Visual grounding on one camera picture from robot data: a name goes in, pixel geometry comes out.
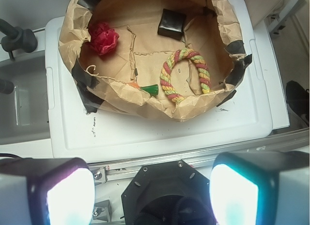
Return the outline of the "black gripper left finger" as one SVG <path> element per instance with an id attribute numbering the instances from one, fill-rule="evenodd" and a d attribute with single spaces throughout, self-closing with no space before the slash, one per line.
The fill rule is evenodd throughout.
<path id="1" fill-rule="evenodd" d="M 2 158 L 2 225 L 89 225 L 95 184 L 80 158 Z"/>

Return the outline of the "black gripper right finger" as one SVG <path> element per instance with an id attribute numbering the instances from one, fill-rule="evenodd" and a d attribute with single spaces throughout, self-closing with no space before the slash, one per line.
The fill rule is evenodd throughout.
<path id="1" fill-rule="evenodd" d="M 209 195 L 220 225 L 308 225 L 310 155 L 221 153 L 214 160 Z"/>

